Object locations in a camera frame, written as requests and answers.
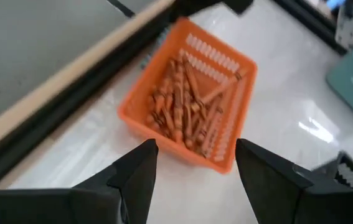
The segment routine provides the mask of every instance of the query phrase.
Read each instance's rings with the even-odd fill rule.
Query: orange plastic basket
[[[152,87],[158,84],[171,57],[186,54],[195,69],[201,96],[220,85],[235,71],[244,68],[248,72],[243,80],[229,89],[228,106],[216,122],[217,135],[210,143],[210,157],[204,158],[146,126],[149,114],[147,99]],[[167,39],[156,52],[142,77],[127,94],[118,109],[118,115],[126,124],[145,138],[155,138],[160,149],[168,150],[181,158],[200,166],[207,166],[225,174],[232,168],[236,139],[240,137],[248,104],[257,75],[257,65],[219,39],[186,18],[180,18]]]

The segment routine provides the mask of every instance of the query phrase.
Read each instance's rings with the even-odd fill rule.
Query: black frame
[[[345,49],[334,41],[335,24],[312,8],[305,0],[274,1],[322,38],[337,53],[341,55],[346,53]],[[174,22],[179,16],[189,16],[218,2],[220,1],[176,0],[174,4],[158,14],[109,55],[101,59],[94,67],[85,72],[61,94],[0,140],[0,180],[46,136],[82,106],[90,96],[99,91],[138,52],[150,44],[169,23]],[[225,0],[223,2],[237,14],[241,14],[253,0]]]

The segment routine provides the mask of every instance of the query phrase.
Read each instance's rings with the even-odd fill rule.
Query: white surface
[[[257,62],[259,72],[242,137],[305,168],[353,156],[353,112],[328,88],[339,60],[328,46],[274,3],[256,0],[242,17],[223,6],[193,21]],[[87,103],[0,183],[0,188],[70,187],[140,143],[116,116],[138,62]],[[148,223],[256,223],[234,165],[229,175],[159,153]]]

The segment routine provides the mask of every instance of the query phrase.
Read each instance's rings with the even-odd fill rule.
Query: gray floor
[[[0,114],[126,20],[106,0],[0,0]]]

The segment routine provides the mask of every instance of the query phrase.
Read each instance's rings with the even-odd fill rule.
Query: wooden edge
[[[158,0],[150,4],[143,12],[135,15],[123,26],[108,34],[99,43],[3,112],[0,115],[0,140],[15,130],[23,121],[37,112],[39,108],[61,93],[71,83],[80,78],[99,60],[116,49],[118,45],[133,35],[139,28],[169,7],[174,1]]]

